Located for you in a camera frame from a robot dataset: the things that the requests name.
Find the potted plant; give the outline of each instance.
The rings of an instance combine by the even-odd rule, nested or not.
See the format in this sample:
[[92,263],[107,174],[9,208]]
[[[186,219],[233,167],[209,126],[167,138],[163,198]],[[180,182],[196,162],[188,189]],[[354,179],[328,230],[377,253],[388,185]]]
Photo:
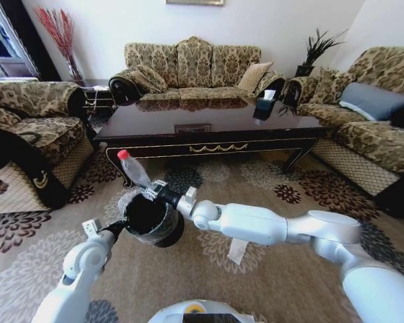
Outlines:
[[323,55],[331,47],[343,44],[344,42],[338,42],[337,39],[341,37],[347,30],[340,32],[332,37],[325,37],[327,31],[321,34],[321,31],[316,29],[316,38],[313,36],[308,37],[307,42],[307,60],[298,65],[296,69],[295,77],[297,76],[309,76],[314,68],[314,62]]

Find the vase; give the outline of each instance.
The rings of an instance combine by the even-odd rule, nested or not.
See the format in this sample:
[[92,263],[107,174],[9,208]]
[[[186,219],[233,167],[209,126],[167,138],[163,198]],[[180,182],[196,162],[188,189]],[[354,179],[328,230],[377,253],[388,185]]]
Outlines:
[[82,80],[81,74],[79,73],[78,68],[76,67],[76,63],[72,55],[67,57],[67,65],[69,67],[69,74],[72,80],[81,81]]
[[313,69],[314,69],[314,66],[298,65],[298,68],[296,69],[295,77],[310,76]]

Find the tag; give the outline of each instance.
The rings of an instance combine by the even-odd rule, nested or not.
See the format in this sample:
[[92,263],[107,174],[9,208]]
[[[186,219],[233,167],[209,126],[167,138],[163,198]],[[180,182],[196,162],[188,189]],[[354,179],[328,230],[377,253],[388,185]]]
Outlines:
[[266,89],[265,90],[265,95],[263,96],[263,99],[271,101],[274,98],[274,95],[275,95],[275,90]]
[[238,266],[241,264],[241,260],[244,257],[247,244],[248,241],[232,238],[228,258],[235,262]]

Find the gray pillow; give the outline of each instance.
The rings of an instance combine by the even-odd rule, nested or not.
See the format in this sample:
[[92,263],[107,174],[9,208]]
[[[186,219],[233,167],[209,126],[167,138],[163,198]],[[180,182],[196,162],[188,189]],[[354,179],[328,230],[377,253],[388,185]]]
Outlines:
[[404,105],[404,95],[355,82],[344,89],[339,105],[368,120],[389,120],[391,114]]

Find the beige pillow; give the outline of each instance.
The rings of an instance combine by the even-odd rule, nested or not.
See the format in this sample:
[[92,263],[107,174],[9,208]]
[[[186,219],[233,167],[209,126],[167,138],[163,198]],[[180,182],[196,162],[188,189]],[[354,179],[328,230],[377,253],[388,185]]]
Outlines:
[[260,64],[252,63],[242,76],[238,88],[253,92],[272,64],[273,62]]
[[168,91],[168,84],[159,73],[145,65],[138,65],[137,69],[150,83],[152,83],[162,93]]
[[148,93],[162,93],[160,89],[154,86],[150,81],[148,81],[140,71],[135,70],[130,72],[131,79],[141,87],[145,92]]
[[355,80],[350,73],[321,67],[321,76],[309,103],[338,104],[345,87]]

